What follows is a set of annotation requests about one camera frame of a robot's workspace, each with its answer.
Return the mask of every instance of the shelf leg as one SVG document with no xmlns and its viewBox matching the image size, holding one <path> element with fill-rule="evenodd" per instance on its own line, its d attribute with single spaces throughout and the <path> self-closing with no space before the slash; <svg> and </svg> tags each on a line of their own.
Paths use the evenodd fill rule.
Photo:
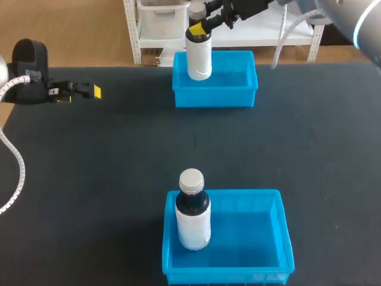
<svg viewBox="0 0 381 286">
<path fill-rule="evenodd" d="M 129 28 L 133 61 L 135 64 L 142 64 L 142 53 L 140 51 L 139 33 L 135 19 L 135 0 L 123 0 L 124 11 L 126 12 L 127 26 Z"/>
<path fill-rule="evenodd" d="M 319 50 L 321 37 L 323 36 L 324 25 L 316 25 L 314 28 L 314 36 L 312 38 L 310 53 L 307 61 L 315 61 Z"/>
</svg>

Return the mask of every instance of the bottle cap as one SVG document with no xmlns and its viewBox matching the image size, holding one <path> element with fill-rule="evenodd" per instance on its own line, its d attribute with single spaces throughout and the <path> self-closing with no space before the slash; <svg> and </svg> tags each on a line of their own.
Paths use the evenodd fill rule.
<svg viewBox="0 0 381 286">
<path fill-rule="evenodd" d="M 189 18 L 193 20 L 202 20 L 207 16 L 207 9 L 203 2 L 192 1 L 188 7 Z"/>
<path fill-rule="evenodd" d="M 180 175 L 180 189 L 188 195 L 195 195 L 204 188 L 204 176 L 197 169 L 187 169 Z"/>
</svg>

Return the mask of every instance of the black table surface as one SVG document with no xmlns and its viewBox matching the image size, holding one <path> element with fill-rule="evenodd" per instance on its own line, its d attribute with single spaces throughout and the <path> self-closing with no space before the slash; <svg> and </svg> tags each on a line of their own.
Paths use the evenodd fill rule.
<svg viewBox="0 0 381 286">
<path fill-rule="evenodd" d="M 381 76 L 370 64 L 257 67 L 254 108 L 175 109 L 171 69 L 52 69 L 102 100 L 17 106 L 5 134 L 26 184 L 0 216 L 0 285 L 166 285 L 166 193 L 279 189 L 289 285 L 381 284 Z M 18 181 L 0 144 L 0 201 Z"/>
</svg>

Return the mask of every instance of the wooden floor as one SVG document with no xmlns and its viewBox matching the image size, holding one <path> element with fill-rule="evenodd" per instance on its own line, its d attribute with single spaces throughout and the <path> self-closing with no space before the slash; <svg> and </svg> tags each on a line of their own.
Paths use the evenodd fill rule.
<svg viewBox="0 0 381 286">
<path fill-rule="evenodd" d="M 0 54 L 11 61 L 23 38 L 43 42 L 50 67 L 133 66 L 122 0 L 0 0 Z M 274 47 L 253 48 L 257 64 L 270 63 Z M 307 46 L 289 46 L 280 63 L 305 63 Z M 321 47 L 318 63 L 366 61 L 351 46 Z M 12 105 L 0 104 L 3 127 Z"/>
</svg>

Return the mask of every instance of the blue tray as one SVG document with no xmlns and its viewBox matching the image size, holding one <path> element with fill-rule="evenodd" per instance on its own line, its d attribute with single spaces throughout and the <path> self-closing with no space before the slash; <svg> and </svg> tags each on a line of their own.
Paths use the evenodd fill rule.
<svg viewBox="0 0 381 286">
<path fill-rule="evenodd" d="M 254 106 L 258 80 L 252 51 L 213 51 L 212 68 L 208 79 L 192 80 L 186 53 L 176 53 L 172 77 L 176 107 Z"/>
<path fill-rule="evenodd" d="M 187 250 L 179 241 L 178 193 L 168 193 L 164 215 L 163 273 L 169 284 L 286 283 L 295 267 L 279 191 L 207 191 L 212 234 L 199 251 Z"/>
</svg>

